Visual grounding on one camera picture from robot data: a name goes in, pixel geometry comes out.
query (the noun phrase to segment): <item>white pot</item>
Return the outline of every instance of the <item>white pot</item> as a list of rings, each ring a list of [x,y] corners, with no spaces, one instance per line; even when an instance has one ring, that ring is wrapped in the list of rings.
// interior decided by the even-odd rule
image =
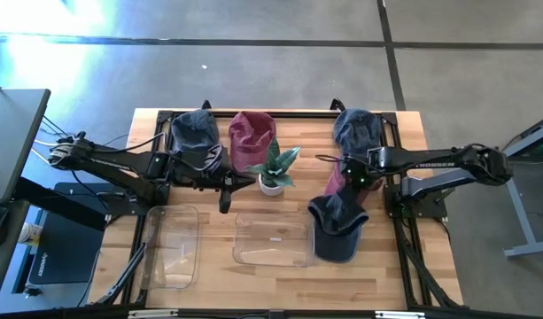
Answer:
[[[260,188],[261,191],[267,196],[277,196],[283,192],[284,186],[276,186],[276,187],[268,187],[261,181],[261,174],[260,174]]]

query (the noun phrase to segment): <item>wooden table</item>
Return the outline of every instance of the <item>wooden table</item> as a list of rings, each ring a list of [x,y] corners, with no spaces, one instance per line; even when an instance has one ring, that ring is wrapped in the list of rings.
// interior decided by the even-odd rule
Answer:
[[[128,146],[139,144],[153,135],[158,111],[136,109]],[[402,146],[409,150],[426,149],[419,112],[396,114]],[[219,118],[217,121],[221,142],[229,147],[231,119]],[[405,309],[395,233],[384,210],[381,191],[371,193],[364,203],[369,221],[363,226],[358,252],[348,263],[334,264],[315,259],[311,267],[289,268],[242,265],[234,261],[232,245],[237,214],[308,214],[308,200],[322,194],[332,170],[331,163],[319,161],[314,155],[338,155],[338,147],[332,138],[334,120],[275,121],[282,150],[301,146],[299,158],[290,169],[296,187],[286,188],[283,196],[270,198],[261,193],[259,185],[251,185],[232,195],[229,214],[218,211],[219,193],[172,188],[169,205],[186,204],[199,212],[202,237],[199,240],[196,282],[181,291],[149,291],[147,307]],[[150,147],[147,145],[134,152],[148,151]],[[431,171],[427,170],[411,171],[411,175],[420,177],[430,174]],[[89,301],[104,295],[125,268],[135,224],[135,217],[122,217],[105,231]],[[442,226],[431,219],[420,219],[418,228],[428,269],[450,297],[462,303],[453,255]],[[412,278],[415,296],[421,300],[414,271]],[[132,298],[137,295],[138,282],[136,280]]]

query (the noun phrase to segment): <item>clear plastic container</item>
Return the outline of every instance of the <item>clear plastic container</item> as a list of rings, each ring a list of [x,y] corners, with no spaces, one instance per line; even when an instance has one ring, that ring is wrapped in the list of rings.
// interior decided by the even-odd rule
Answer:
[[[250,265],[309,266],[314,220],[310,214],[239,214],[233,256]]]
[[[147,213],[141,288],[184,289],[197,266],[198,211],[192,206],[157,206]]]

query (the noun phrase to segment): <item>gray cap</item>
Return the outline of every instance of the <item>gray cap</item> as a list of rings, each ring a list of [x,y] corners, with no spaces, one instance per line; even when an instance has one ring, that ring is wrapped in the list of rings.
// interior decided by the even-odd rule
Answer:
[[[174,151],[202,152],[218,144],[220,133],[216,119],[207,110],[179,115],[171,124],[175,138]]]
[[[360,191],[347,185],[332,195],[311,199],[314,216],[314,253],[326,261],[348,262],[356,254],[361,225],[369,219],[358,203]]]
[[[334,141],[344,155],[363,158],[368,150],[379,146],[381,122],[366,110],[347,109],[334,122]]]

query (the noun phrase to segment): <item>hat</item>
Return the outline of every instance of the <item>hat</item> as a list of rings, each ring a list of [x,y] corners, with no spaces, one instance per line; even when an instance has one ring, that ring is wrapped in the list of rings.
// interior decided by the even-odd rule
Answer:
[[[361,225],[369,217],[358,203],[360,192],[344,186],[332,195],[313,198],[308,211],[316,220],[314,253],[325,261],[348,262],[356,254]]]
[[[379,146],[381,122],[370,111],[347,109],[334,122],[334,141],[344,155],[365,158],[369,149]]]
[[[216,119],[207,110],[179,115],[171,123],[174,151],[202,152],[218,144],[220,134]]]
[[[236,171],[264,163],[276,135],[275,121],[264,112],[240,112],[229,125],[231,162]]]

